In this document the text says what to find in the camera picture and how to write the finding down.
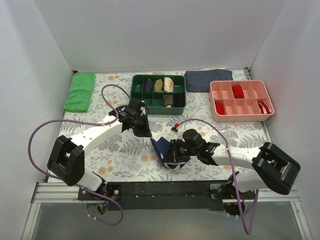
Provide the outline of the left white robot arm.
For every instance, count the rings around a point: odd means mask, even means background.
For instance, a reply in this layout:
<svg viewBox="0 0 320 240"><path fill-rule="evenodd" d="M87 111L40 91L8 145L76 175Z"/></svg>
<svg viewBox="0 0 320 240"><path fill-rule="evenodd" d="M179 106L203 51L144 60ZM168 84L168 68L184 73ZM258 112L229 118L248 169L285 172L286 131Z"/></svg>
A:
<svg viewBox="0 0 320 240"><path fill-rule="evenodd" d="M51 151L47 168L68 186L78 185L89 190L95 200L106 196L105 180L86 169L85 158L109 138L132 129L136 137L150 138L146 103L132 98L128 105L110 111L97 126L66 137L59 136Z"/></svg>

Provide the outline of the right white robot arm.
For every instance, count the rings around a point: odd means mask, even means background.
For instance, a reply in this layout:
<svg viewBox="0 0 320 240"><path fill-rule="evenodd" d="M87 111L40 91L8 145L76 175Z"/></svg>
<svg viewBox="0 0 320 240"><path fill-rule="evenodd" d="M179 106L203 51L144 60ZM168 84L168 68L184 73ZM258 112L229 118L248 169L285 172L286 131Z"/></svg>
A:
<svg viewBox="0 0 320 240"><path fill-rule="evenodd" d="M204 140L195 129L188 129L180 138L171 140L168 152L160 156L170 169L179 169L188 162L188 157L197 157L205 165L246 168L246 172L228 180L226 192L232 199L259 189L288 195L301 170L297 161L271 142L254 148L228 148Z"/></svg>

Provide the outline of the navy white-trimmed underwear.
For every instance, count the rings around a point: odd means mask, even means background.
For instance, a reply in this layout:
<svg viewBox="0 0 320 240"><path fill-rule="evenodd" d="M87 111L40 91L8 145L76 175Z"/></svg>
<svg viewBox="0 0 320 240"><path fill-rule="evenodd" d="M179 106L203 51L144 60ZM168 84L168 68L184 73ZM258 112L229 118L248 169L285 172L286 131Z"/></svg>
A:
<svg viewBox="0 0 320 240"><path fill-rule="evenodd" d="M172 171L179 170L186 165L190 157L183 157L181 162L169 162L165 160L165 156L169 153L170 142L164 137L160 137L158 140L150 138L153 149L158 157L158 161L167 169Z"/></svg>

